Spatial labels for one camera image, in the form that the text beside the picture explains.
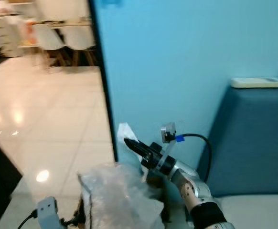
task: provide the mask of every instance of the white remote control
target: white remote control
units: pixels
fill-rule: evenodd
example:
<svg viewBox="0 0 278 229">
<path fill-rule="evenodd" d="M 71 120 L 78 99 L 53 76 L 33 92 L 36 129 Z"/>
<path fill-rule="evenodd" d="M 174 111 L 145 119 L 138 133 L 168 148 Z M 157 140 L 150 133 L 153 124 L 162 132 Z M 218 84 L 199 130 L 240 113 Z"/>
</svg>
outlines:
<svg viewBox="0 0 278 229">
<path fill-rule="evenodd" d="M 234 88 L 278 88 L 278 78 L 233 78 Z"/>
</svg>

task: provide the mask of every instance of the robotic arm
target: robotic arm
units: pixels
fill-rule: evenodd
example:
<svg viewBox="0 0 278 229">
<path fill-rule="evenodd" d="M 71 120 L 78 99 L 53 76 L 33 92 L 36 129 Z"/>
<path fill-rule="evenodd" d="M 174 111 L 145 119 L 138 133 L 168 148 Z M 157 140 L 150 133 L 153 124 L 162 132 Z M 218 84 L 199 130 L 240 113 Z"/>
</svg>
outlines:
<svg viewBox="0 0 278 229">
<path fill-rule="evenodd" d="M 213 201 L 209 187 L 199 178 L 198 173 L 187 164 L 169 156 L 175 142 L 179 141 L 179 136 L 175 136 L 175 133 L 174 123 L 161 129 L 163 143 L 169 143 L 166 150 L 162 150 L 154 142 L 150 146 L 128 138 L 124 138 L 124 142 L 142 156 L 143 166 L 159 170 L 178 188 L 196 229 L 234 229 Z"/>
</svg>

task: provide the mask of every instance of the table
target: table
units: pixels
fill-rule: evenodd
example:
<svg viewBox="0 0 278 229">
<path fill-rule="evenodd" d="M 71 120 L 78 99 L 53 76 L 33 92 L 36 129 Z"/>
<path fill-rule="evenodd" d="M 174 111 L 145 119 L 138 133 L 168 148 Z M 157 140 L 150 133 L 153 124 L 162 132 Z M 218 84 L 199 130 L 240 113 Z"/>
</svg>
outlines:
<svg viewBox="0 0 278 229">
<path fill-rule="evenodd" d="M 36 63 L 37 63 L 37 61 L 36 61 L 36 54 L 39 53 L 38 51 L 36 52 L 36 49 L 39 49 L 37 44 L 32 44 L 29 41 L 22 41 L 20 43 L 20 45 L 18 45 L 18 48 L 23 49 L 23 50 L 28 50 L 30 56 L 32 57 L 33 65 L 36 65 Z"/>
<path fill-rule="evenodd" d="M 53 29 L 59 29 L 63 26 L 91 26 L 90 21 L 81 21 L 81 22 L 64 22 L 64 23 L 47 23 Z"/>
</svg>

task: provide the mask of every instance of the blue wall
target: blue wall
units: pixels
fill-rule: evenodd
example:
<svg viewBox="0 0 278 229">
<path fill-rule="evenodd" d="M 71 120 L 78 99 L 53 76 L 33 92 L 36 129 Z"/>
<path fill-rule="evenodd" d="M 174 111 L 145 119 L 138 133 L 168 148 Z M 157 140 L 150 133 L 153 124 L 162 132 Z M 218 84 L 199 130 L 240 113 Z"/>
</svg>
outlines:
<svg viewBox="0 0 278 229">
<path fill-rule="evenodd" d="M 161 143 L 160 127 L 208 135 L 231 77 L 278 77 L 278 0 L 96 0 L 115 132 Z M 203 145 L 173 155 L 196 166 Z M 119 159 L 133 160 L 123 146 Z"/>
</svg>

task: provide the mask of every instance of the white chair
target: white chair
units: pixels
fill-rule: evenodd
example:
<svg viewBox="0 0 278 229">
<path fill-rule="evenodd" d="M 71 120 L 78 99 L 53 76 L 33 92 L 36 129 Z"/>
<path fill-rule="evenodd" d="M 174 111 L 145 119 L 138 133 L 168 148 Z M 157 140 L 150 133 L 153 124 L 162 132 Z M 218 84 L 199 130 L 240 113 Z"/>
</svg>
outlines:
<svg viewBox="0 0 278 229">
<path fill-rule="evenodd" d="M 59 52 L 64 47 L 62 40 L 57 33 L 53 31 L 47 24 L 33 25 L 36 43 L 43 52 L 46 68 L 49 67 L 48 51 L 53 51 L 61 66 L 66 66 L 62 54 Z"/>
<path fill-rule="evenodd" d="M 66 46 L 75 51 L 73 66 L 77 66 L 80 51 L 84 51 L 89 65 L 94 66 L 93 54 L 89 50 L 90 47 L 94 46 L 91 30 L 89 29 L 87 32 L 85 31 L 85 28 L 81 26 L 64 26 L 61 30 L 64 34 Z"/>
</svg>

